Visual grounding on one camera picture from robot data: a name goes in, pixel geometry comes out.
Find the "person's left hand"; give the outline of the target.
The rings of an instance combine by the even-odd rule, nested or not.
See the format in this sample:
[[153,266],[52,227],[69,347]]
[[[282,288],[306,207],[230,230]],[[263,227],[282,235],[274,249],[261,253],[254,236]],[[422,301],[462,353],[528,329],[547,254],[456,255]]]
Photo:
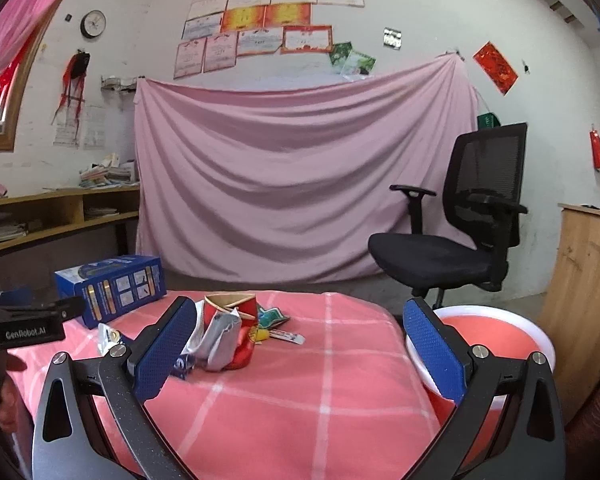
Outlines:
[[0,351],[0,363],[4,363],[6,373],[1,382],[0,428],[4,434],[13,434],[18,429],[19,390],[8,372],[22,373],[28,366],[19,356],[6,351]]

